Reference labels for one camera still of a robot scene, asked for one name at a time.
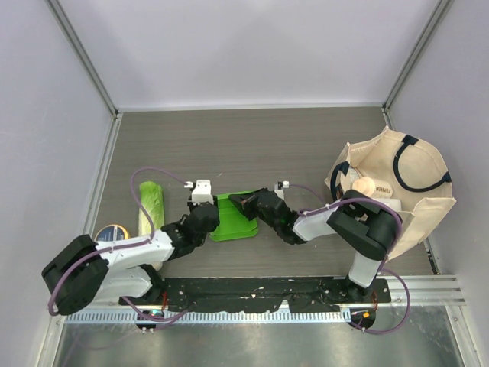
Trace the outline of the green paper box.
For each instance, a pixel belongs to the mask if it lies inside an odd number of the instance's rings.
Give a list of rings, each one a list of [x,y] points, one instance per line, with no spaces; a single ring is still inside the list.
[[[246,239],[258,234],[257,220],[248,220],[233,205],[229,199],[230,193],[219,194],[217,204],[220,224],[209,234],[214,242],[224,242],[236,239]]]

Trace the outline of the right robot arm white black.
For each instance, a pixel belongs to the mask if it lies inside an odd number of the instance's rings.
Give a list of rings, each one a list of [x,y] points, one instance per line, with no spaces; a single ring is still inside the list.
[[[302,212],[290,209],[277,193],[265,188],[228,198],[241,215],[260,219],[290,245],[338,234],[355,250],[345,279],[345,293],[355,302],[372,294],[372,283],[402,232],[400,214],[356,190],[320,209]]]

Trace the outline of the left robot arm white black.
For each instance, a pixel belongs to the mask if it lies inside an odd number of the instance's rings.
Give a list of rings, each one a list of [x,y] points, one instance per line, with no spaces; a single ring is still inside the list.
[[[150,235],[114,242],[76,237],[41,272],[50,291],[49,314],[66,316],[86,307],[108,274],[188,255],[218,226],[218,207],[201,203]]]

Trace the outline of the napa cabbage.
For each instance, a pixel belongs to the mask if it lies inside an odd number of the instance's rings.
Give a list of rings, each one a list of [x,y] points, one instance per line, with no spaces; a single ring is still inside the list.
[[[146,209],[154,229],[164,225],[164,191],[161,185],[153,181],[145,181],[139,185],[140,201]],[[138,214],[138,235],[151,233],[151,222],[140,209]]]

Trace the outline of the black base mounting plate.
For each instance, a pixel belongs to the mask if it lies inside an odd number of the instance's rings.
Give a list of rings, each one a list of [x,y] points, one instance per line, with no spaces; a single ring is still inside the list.
[[[142,297],[137,306],[168,307],[179,313],[273,313],[287,302],[292,313],[329,312],[342,304],[388,304],[388,283],[374,280],[360,291],[339,277],[273,278],[166,278]]]

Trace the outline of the round blue yellow tin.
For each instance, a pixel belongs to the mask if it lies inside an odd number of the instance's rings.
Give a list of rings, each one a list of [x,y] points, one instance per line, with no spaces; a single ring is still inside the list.
[[[113,242],[130,238],[128,230],[118,224],[111,224],[103,227],[96,233],[97,242]]]

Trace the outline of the beige cap bottle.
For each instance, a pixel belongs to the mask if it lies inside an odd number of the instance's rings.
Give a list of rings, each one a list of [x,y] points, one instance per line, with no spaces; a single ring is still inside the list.
[[[358,191],[362,195],[372,197],[376,190],[376,184],[373,179],[369,177],[362,177],[355,180],[351,188],[355,191]]]

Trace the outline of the beige canvas tote bag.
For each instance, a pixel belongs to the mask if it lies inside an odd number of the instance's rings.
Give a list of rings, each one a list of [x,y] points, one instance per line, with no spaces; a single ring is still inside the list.
[[[400,201],[403,228],[390,260],[425,240],[456,203],[438,149],[402,132],[384,128],[368,141],[347,143],[325,179],[333,199],[351,189],[351,170],[389,183],[392,197]]]

